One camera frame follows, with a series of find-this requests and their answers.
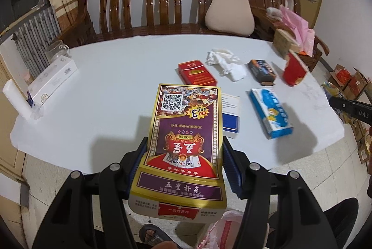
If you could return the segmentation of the black crystal bullet box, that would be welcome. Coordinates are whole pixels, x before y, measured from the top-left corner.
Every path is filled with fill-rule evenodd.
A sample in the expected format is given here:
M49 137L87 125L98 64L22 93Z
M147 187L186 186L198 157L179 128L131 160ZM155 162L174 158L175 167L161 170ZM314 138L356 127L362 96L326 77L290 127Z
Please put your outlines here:
M248 63L248 68L253 77L262 86L274 86L276 74L265 60L252 59Z

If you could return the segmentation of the purple gold poker card box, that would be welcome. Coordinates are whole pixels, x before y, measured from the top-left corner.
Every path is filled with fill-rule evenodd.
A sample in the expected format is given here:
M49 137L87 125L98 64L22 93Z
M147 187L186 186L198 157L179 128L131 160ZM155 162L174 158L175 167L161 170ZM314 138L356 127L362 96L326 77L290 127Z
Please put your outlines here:
M151 218L209 224L227 207L221 90L160 84L128 205Z

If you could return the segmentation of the red cigarette pack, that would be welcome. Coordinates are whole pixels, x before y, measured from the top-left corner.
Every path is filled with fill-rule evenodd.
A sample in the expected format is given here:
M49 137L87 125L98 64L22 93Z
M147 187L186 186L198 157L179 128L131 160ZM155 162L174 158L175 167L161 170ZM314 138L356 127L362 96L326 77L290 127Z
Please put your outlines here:
M178 73L185 84L216 86L217 81L199 60L178 64Z

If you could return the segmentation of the white plastic trash bag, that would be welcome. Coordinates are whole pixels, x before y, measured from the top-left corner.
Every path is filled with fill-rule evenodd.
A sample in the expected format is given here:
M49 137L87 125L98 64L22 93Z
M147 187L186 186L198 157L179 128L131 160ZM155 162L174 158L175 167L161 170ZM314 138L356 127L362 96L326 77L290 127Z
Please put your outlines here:
M195 248L233 248L242 219L242 211L226 211L220 220L212 224L206 224L201 229Z

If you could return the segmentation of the cardboard boxes on floor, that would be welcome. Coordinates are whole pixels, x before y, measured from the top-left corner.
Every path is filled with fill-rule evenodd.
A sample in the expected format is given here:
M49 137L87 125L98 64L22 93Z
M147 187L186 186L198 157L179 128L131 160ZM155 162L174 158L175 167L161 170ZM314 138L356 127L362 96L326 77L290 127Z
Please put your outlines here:
M322 83L321 87L328 100L330 97L338 97L362 102L359 98L371 88L371 80L358 69L351 74L343 66L337 65L336 69L330 73L328 81ZM344 124L352 127L358 144L359 159L362 164L367 165L368 173L371 173L371 123L364 123L337 109L334 111Z

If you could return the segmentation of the red paper box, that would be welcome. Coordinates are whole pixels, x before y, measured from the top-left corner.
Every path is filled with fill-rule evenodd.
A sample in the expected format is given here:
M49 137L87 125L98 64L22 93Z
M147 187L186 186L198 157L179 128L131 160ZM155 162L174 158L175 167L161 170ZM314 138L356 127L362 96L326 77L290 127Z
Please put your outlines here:
M289 50L288 59L283 72L283 79L289 86L300 84L309 72L307 65L299 58L297 53Z

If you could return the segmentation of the pink plastic bag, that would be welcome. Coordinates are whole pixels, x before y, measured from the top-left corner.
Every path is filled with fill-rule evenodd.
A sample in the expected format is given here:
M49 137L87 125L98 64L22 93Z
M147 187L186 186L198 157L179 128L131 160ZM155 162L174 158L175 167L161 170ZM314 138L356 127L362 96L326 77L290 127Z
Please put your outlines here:
M301 53L311 57L313 55L315 31L309 28L308 22L295 12L283 5L279 9L282 13L282 22L294 33L294 39L300 45Z

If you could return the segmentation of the blue cartoon medicine box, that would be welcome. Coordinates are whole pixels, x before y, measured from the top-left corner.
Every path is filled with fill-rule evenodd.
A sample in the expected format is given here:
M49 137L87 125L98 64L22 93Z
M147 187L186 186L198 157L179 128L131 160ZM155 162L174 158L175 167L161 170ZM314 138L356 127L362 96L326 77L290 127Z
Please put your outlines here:
M281 138L293 132L289 116L272 89L252 89L249 97L269 138Z

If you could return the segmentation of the brown cardboard box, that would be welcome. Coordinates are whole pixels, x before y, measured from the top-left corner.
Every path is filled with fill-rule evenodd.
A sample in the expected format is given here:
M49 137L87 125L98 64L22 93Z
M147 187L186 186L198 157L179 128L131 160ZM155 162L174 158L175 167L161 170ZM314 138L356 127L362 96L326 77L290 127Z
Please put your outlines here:
M285 30L276 29L274 33L273 46L283 59L287 60L290 50L295 53L301 52L301 47L297 41Z

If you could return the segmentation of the long white carton box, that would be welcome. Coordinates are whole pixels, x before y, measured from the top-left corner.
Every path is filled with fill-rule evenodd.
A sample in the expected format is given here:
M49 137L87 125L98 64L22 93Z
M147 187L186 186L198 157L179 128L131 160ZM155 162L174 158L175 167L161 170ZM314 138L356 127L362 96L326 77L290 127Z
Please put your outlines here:
M58 57L28 86L28 98L34 105L43 105L57 88L77 70L72 58Z

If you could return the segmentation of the white roll tube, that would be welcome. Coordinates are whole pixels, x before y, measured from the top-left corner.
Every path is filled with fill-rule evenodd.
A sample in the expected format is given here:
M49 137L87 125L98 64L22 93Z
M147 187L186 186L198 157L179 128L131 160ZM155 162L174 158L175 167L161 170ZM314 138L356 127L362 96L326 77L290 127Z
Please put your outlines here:
M32 116L32 108L19 91L12 79L8 80L4 87L3 93L8 99L14 109L22 116L25 120L30 120Z

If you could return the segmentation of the crumpled white tissue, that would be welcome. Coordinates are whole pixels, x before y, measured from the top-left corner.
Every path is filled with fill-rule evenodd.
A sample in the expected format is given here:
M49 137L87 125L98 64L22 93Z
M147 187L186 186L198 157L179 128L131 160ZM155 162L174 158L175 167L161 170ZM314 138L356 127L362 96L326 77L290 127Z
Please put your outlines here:
M234 82L240 81L247 75L244 63L227 49L212 49L207 53L206 64L218 65L222 70L222 75L229 76Z

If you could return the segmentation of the beige cushion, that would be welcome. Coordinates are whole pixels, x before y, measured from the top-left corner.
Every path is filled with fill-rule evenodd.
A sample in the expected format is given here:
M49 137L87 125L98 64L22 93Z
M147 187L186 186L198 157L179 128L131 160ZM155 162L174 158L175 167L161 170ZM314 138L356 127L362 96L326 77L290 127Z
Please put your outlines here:
M209 30L249 37L255 21L249 0L212 0L205 15Z

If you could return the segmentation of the white radiator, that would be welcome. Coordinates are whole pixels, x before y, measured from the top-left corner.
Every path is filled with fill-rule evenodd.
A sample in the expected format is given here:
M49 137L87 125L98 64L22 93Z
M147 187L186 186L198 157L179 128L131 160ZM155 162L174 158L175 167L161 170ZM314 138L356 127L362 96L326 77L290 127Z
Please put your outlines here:
M40 8L16 27L12 39L32 78L49 65L47 47L61 33L53 6Z

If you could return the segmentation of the wooden bench sofa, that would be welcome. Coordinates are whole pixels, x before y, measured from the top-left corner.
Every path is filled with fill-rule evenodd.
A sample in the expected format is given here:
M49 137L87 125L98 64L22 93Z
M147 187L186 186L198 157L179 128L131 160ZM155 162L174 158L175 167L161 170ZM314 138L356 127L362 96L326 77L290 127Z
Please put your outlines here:
M182 0L142 0L144 23L133 23L134 0L78 0L75 22L60 35L69 47L147 35L213 35L204 23L212 0L197 0L196 23L182 21ZM249 0L252 6L255 0Z

